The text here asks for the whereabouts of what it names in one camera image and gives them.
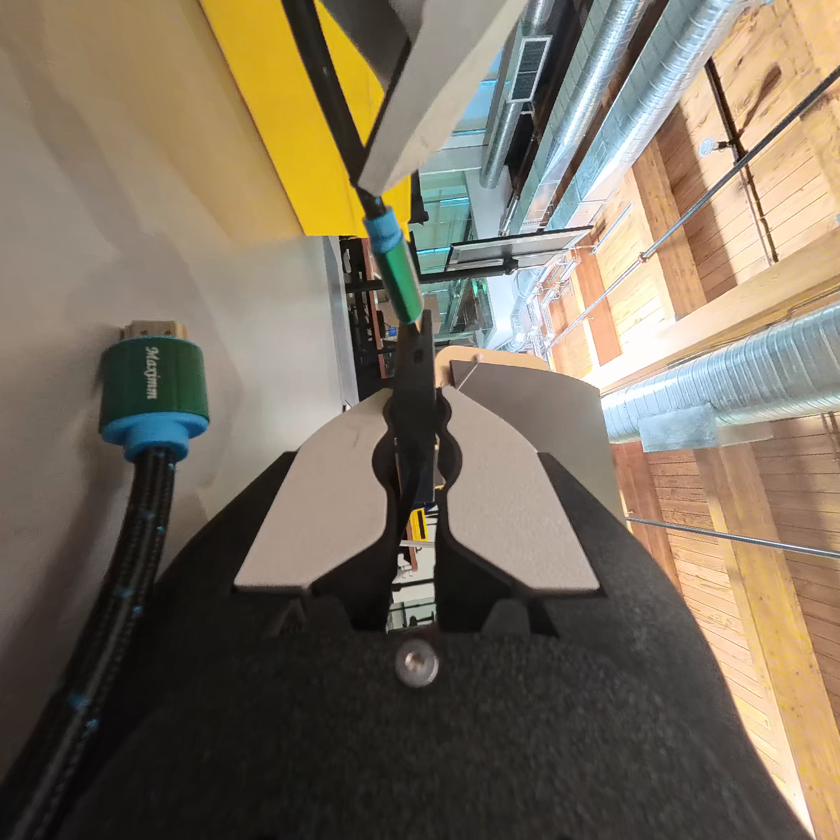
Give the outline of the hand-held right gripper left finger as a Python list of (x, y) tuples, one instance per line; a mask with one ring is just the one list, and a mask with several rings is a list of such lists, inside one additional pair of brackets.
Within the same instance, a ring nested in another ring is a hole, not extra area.
[(401, 540), (391, 396), (373, 394), (300, 446), (234, 578), (238, 592), (331, 597), (356, 629), (385, 630)]

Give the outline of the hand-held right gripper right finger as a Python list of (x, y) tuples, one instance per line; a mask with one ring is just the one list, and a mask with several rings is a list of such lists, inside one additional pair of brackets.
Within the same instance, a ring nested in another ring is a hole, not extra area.
[(555, 634), (548, 602), (601, 584), (535, 447), (451, 385), (438, 391), (434, 587), (451, 634)]

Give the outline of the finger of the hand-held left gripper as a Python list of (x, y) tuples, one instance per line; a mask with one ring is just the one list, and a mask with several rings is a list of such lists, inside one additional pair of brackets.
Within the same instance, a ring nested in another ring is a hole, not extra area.
[(506, 43), (524, 1), (429, 1), (369, 138), (358, 187), (385, 193), (439, 151)]

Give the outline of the dark adapter with short cable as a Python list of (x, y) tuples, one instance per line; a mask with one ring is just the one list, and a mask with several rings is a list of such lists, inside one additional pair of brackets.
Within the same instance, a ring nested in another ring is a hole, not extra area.
[(434, 468), (438, 405), (431, 311), (403, 324), (397, 335), (396, 369), (388, 420), (394, 434), (400, 489), (396, 503), (396, 541), (411, 513), (435, 499)]

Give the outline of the yellow plastic bin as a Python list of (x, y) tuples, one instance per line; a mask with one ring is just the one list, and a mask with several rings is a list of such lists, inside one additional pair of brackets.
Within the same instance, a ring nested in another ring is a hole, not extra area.
[[(307, 236), (367, 238), (364, 211), (312, 89), (280, 1), (200, 2)], [(321, 2), (314, 2), (362, 141), (384, 101), (381, 83)]]

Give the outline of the black braided cable green plugs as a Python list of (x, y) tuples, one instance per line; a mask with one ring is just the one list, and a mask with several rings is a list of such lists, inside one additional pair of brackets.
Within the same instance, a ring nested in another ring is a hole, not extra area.
[[(103, 85), (129, 93), (140, 107), (135, 128), (162, 148), (205, 213), (222, 211), (222, 228), (240, 186), (268, 185), (269, 221), (278, 219), (279, 180), (258, 139), (245, 102), (226, 66), (198, 2), (164, 2), (186, 14), (185, 36), (196, 42), (208, 84), (191, 88), (188, 51), (165, 54), (180, 24), (155, 23), (152, 2), (128, 2), (140, 22), (129, 27), (129, 44), (102, 33), (116, 2), (59, 2), (60, 12), (79, 13), (72, 37), (85, 61), (106, 52)], [(50, 2), (2, 2), (2, 51), (23, 89), (38, 136), (77, 192), (99, 237), (120, 257), (151, 274), (135, 289), (194, 291), (186, 263), (171, 241), (148, 233), (130, 196), (90, 132), (50, 52), (43, 6)], [(133, 466), (133, 483), (115, 548), (75, 646), (2, 782), (2, 838), (49, 838), (69, 806), (86, 759), (96, 744), (102, 716), (126, 667), (151, 598), (170, 524), (178, 463), (192, 439), (209, 426), (203, 353), (178, 332), (177, 322), (129, 327), (96, 359), (101, 385), (94, 439), (119, 447)]]

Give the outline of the grey desk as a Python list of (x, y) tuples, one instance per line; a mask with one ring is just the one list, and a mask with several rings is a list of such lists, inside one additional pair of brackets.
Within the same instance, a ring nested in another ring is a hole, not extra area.
[[(338, 264), (304, 235), (198, 2), (2, 2), (2, 818), (67, 718), (77, 797), (231, 638), (229, 595), (290, 452), (340, 414)], [(172, 480), (165, 570), (104, 717), (64, 672), (130, 503), (98, 432), (102, 355), (133, 320), (203, 351), (211, 421)]]

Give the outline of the white ceiling vent grille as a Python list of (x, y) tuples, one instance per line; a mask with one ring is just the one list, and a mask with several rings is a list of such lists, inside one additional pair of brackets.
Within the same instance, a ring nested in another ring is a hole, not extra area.
[(501, 101), (504, 104), (524, 104), (533, 100), (552, 39), (551, 35), (529, 35), (519, 38), (502, 89)]

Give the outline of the flat hanging screen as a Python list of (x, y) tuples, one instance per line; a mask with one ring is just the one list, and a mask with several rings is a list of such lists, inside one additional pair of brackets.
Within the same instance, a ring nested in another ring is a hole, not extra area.
[(573, 250), (593, 230), (592, 226), (548, 230), (452, 244), (443, 272), (456, 275), (474, 271), (476, 277), (494, 272), (508, 275), (535, 269)]

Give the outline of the silver ventilation duct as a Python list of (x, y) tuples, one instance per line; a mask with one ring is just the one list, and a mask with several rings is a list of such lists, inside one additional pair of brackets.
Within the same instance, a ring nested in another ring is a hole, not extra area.
[(837, 302), (602, 398), (609, 442), (647, 453), (755, 443), (838, 409)]
[(667, 2), (567, 186), (610, 83), (642, 24), (641, 2), (595, 2), (521, 189), (513, 228), (521, 233), (592, 225), (627, 172), (738, 17), (759, 2)]
[(512, 63), (513, 51), (520, 37), (529, 35), (551, 35), (550, 26), (554, 1), (527, 2), (519, 21), (514, 25), (502, 49), (496, 89), (490, 105), (486, 126), (485, 149), (479, 171), (479, 184), (488, 190), (498, 186), (501, 171), (511, 147), (520, 117), (526, 105), (532, 103), (504, 104), (502, 89)]

